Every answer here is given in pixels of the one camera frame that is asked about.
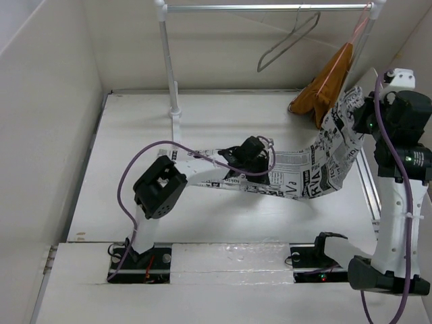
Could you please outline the newspaper print trousers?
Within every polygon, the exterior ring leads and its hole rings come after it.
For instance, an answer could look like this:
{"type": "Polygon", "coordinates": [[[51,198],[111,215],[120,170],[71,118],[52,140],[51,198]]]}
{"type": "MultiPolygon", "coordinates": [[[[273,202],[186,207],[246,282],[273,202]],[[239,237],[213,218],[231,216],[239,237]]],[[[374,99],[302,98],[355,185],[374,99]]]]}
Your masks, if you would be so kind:
{"type": "Polygon", "coordinates": [[[354,112],[364,103],[360,86],[347,90],[328,111],[310,146],[300,151],[277,151],[270,159],[275,167],[269,173],[268,184],[257,184],[239,175],[194,185],[292,199],[311,199],[340,190],[364,143],[364,136],[353,130],[354,112]]]}

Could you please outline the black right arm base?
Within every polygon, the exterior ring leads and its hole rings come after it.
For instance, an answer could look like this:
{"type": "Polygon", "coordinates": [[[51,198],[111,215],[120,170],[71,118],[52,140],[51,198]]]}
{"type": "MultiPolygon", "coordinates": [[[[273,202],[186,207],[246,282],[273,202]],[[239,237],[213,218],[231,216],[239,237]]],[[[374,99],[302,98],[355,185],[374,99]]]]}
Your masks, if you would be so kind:
{"type": "Polygon", "coordinates": [[[324,253],[325,241],[332,237],[347,239],[341,234],[321,232],[313,243],[290,244],[285,264],[293,268],[295,284],[348,282],[347,271],[324,253]]]}

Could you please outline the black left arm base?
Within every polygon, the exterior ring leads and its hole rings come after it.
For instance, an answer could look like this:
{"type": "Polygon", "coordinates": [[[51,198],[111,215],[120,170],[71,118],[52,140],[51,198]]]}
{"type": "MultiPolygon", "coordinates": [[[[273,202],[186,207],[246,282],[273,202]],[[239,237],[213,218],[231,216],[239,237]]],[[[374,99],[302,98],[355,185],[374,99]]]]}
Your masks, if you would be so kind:
{"type": "Polygon", "coordinates": [[[132,248],[122,264],[129,240],[112,243],[107,249],[110,284],[168,284],[170,282],[172,245],[156,244],[149,251],[137,254],[132,248]]]}

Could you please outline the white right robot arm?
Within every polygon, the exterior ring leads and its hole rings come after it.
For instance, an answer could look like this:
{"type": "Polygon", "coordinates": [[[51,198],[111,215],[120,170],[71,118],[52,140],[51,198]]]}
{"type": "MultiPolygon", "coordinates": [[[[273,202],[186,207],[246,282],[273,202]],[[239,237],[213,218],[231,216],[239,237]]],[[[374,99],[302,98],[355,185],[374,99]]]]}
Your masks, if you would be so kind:
{"type": "Polygon", "coordinates": [[[421,277],[416,256],[421,204],[431,181],[431,150],[419,140],[431,117],[431,99],[413,90],[364,100],[354,112],[355,132],[375,139],[381,222],[375,252],[367,256],[346,238],[312,249],[318,265],[335,261],[345,268],[354,290],[426,296],[431,284],[421,277]]]}

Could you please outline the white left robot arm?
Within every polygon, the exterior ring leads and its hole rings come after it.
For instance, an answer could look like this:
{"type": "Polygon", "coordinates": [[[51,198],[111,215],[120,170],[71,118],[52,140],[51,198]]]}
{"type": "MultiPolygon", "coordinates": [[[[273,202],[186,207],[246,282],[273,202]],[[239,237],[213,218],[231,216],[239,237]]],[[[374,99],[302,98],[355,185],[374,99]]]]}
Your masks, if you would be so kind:
{"type": "Polygon", "coordinates": [[[130,240],[128,261],[138,268],[149,263],[159,220],[173,210],[186,187],[240,175],[253,184],[268,185],[274,158],[273,141],[262,136],[251,136],[240,146],[219,149],[211,156],[193,151],[192,158],[185,161],[158,157],[133,186],[141,212],[137,214],[135,238],[130,240]]]}

